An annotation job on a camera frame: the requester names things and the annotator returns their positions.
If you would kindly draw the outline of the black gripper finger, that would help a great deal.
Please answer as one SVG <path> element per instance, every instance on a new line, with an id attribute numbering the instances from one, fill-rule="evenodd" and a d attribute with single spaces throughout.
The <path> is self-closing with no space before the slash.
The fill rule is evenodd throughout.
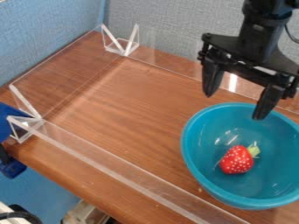
<path id="1" fill-rule="evenodd" d="M 275 84 L 269 84 L 264 88 L 256 102 L 256 107 L 252 114 L 253 120 L 263 120 L 268 116 L 284 95 L 284 91 L 285 89 Z"/>
<path id="2" fill-rule="evenodd" d="M 201 88 L 207 97 L 211 97 L 216 93 L 223 75 L 223 63 L 211 57 L 205 57 L 201 62 Z"/>

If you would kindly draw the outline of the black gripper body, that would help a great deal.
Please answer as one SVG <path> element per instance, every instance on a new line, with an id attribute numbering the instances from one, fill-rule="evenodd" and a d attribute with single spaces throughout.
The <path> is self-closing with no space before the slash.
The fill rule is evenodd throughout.
<path id="1" fill-rule="evenodd" d="M 203 47 L 199 61 L 205 57 L 223 63 L 224 67 L 241 67 L 245 64 L 251 82 L 260 81 L 267 87 L 275 84 L 284 88 L 284 98 L 293 98 L 299 85 L 299 65 L 281 53 L 277 41 L 288 20 L 244 19 L 237 36 L 212 33 L 201 34 Z"/>

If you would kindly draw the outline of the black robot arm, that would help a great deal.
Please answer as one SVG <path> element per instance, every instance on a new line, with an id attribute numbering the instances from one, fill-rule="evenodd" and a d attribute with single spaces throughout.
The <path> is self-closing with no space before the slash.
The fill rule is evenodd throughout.
<path id="1" fill-rule="evenodd" d="M 237 36 L 204 33 L 199 51 L 201 89 L 212 96 L 229 72 L 260 85 L 252 118 L 261 120 L 299 87 L 299 64 L 281 53 L 277 42 L 299 0 L 244 0 L 244 20 Z"/>

